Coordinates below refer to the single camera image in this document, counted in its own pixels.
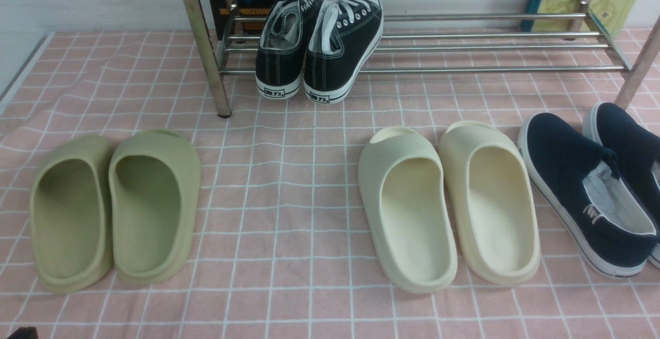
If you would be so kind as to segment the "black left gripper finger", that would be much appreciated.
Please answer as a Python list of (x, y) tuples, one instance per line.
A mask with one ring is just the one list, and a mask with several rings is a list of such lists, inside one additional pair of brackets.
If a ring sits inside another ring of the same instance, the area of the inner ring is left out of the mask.
[(7, 339), (39, 339), (36, 327), (19, 327)]

